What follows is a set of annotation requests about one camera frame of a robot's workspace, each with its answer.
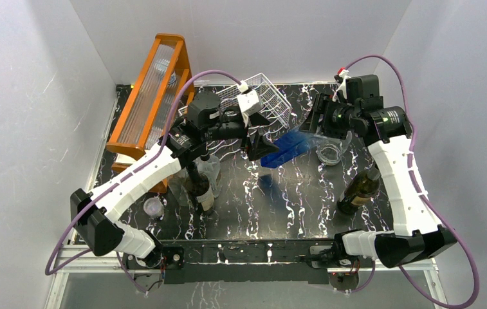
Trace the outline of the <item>clear square whisky bottle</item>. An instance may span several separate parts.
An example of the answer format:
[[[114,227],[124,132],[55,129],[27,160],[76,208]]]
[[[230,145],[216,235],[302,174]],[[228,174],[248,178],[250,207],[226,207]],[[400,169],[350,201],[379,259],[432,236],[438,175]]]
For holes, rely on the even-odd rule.
[[[200,156],[196,160],[198,171],[205,174],[210,182],[214,198],[217,198],[221,192],[221,164],[220,159],[213,155],[207,154]]]

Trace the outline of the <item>dark green wine bottle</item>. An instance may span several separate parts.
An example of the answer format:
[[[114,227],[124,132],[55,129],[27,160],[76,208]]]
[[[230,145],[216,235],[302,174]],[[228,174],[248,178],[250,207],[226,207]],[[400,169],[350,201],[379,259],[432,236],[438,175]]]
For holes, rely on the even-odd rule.
[[[188,176],[183,186],[190,198],[193,208],[206,216],[213,213],[214,195],[208,177],[198,170],[197,165],[192,162],[187,167]]]

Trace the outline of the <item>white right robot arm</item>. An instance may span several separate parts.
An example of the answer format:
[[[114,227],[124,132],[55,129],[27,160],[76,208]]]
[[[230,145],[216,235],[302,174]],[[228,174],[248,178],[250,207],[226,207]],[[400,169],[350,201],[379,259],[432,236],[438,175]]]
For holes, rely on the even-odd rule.
[[[384,107],[381,96],[357,98],[353,104],[333,99],[318,94],[300,131],[333,138],[356,133],[381,174],[393,217],[392,231],[336,234],[330,250],[333,260],[348,267],[363,256],[392,268],[434,258],[456,244],[454,234],[424,202],[427,194],[410,149],[412,126],[405,111]]]

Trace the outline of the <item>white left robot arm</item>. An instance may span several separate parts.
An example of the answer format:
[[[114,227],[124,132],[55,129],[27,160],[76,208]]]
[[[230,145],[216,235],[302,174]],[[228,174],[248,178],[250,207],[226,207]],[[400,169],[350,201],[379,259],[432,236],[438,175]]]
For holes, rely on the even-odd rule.
[[[71,194],[71,223],[95,256],[112,251],[134,255],[147,268],[158,266],[161,243],[145,230],[120,222],[121,215],[164,179],[193,165],[216,140],[240,139],[253,161],[277,151],[263,135],[249,129],[269,126],[265,101],[255,90],[236,96],[236,104],[223,107],[215,93],[200,93],[186,113],[172,123],[159,142],[109,183],[89,192]]]

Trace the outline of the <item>olive green wine bottle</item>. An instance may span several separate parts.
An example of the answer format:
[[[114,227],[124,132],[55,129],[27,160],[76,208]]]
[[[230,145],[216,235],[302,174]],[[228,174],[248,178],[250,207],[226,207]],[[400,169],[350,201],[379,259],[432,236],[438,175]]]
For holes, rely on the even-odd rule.
[[[361,206],[378,193],[380,177],[381,173],[375,165],[357,173],[339,197],[336,203],[338,210],[347,215],[357,213]]]

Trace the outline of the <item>clear glass jar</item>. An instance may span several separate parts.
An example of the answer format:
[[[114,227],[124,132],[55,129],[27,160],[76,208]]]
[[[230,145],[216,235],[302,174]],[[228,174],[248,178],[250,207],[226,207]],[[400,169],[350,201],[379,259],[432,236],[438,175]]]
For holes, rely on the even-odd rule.
[[[174,195],[178,205],[180,207],[193,207],[192,200],[188,195],[188,192],[184,186],[184,182],[187,178],[187,170],[182,169],[176,174],[172,175],[168,181],[169,189]]]

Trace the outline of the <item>orange wooden shelf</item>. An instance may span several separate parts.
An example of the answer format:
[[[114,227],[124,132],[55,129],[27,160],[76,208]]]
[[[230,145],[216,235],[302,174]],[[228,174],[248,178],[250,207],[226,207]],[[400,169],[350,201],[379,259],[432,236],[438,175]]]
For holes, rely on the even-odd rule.
[[[106,144],[116,155],[113,172],[126,170],[159,142],[171,104],[191,77],[183,36],[157,34]]]

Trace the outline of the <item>small clear plastic cup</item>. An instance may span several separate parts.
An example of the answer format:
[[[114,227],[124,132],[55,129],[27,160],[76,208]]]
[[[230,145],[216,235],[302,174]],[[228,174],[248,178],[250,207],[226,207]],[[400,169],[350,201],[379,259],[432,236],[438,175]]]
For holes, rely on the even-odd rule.
[[[164,205],[158,197],[148,198],[143,203],[143,211],[150,218],[160,220],[164,216]]]

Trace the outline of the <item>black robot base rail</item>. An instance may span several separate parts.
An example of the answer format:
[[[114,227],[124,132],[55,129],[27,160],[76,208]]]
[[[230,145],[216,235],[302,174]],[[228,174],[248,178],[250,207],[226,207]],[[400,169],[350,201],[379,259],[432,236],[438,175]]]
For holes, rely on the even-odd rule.
[[[336,261],[331,239],[164,241],[153,267],[124,254],[124,266],[138,275],[160,274],[167,285],[206,281],[306,281],[328,284],[335,273],[370,270],[370,259]]]

